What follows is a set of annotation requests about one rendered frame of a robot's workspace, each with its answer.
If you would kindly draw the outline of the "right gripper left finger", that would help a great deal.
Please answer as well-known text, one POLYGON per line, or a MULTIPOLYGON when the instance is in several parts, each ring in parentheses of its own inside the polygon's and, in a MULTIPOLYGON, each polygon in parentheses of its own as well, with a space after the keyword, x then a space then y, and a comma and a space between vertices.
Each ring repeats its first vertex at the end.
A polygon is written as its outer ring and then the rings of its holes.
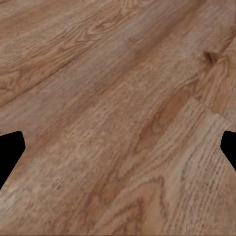
POLYGON ((0 136, 0 190, 25 148, 21 131, 0 136))

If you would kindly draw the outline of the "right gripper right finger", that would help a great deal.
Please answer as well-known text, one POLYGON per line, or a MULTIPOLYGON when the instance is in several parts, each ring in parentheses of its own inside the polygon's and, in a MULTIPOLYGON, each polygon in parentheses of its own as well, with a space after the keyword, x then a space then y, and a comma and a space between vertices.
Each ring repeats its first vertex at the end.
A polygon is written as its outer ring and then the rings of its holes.
POLYGON ((236 133, 225 131, 220 148, 236 170, 236 133))

